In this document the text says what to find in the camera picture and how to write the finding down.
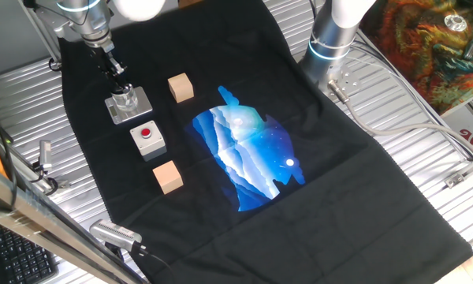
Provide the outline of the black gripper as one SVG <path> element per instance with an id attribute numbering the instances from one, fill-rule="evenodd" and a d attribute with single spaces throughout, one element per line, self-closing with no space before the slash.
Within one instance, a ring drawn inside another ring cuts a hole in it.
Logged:
<path id="1" fill-rule="evenodd" d="M 101 47 L 95 48 L 94 59 L 110 91 L 125 90 L 128 87 L 125 67 L 114 58 L 111 51 L 105 52 Z"/>

